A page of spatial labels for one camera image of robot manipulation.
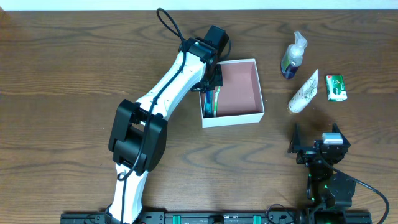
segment white backdrop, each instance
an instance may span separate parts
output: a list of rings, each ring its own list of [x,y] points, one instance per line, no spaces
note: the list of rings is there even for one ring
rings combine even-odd
[[[6,11],[398,9],[398,0],[0,0]]]

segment blue liquid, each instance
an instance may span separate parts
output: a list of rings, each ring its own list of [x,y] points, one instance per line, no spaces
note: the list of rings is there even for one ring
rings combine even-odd
[[[282,68],[280,69],[280,71],[282,72],[282,75],[286,78],[286,79],[291,79],[294,77],[294,75],[296,74],[297,70],[299,69],[299,66],[293,66],[291,64],[289,64],[286,68],[286,71],[283,72]]]

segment white box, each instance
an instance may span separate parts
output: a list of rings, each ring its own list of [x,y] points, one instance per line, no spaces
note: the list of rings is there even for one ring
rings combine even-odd
[[[264,104],[256,60],[230,60],[218,64],[221,65],[223,86],[218,95],[217,117],[203,117],[206,95],[199,93],[202,127],[260,122],[264,115]],[[216,90],[213,91],[213,109]]]

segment wooden table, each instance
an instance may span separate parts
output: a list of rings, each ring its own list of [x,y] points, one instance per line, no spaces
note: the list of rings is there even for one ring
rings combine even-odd
[[[308,144],[337,122],[351,142],[337,168],[383,192],[398,222],[398,20],[395,11],[170,12],[184,36],[215,24],[230,59],[255,58],[266,112],[259,124],[201,128],[198,93],[169,120],[167,148],[144,205],[167,210],[265,210],[307,202],[308,170],[287,154],[293,124]],[[308,39],[292,80],[280,59],[300,30]],[[108,140],[123,99],[135,101],[170,68],[178,39],[154,11],[8,12],[0,30],[0,223],[58,223],[66,211],[113,200]],[[318,95],[297,115],[286,106],[320,69]],[[325,74],[344,75],[348,100],[327,100]],[[358,186],[353,208],[374,222],[383,201]]]

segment hand sanitizer bottle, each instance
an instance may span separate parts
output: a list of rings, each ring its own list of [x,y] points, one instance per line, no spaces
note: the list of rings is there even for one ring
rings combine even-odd
[[[286,79],[293,78],[299,66],[303,62],[304,48],[307,46],[307,40],[299,31],[294,32],[296,42],[287,47],[286,53],[280,63],[282,75]]]

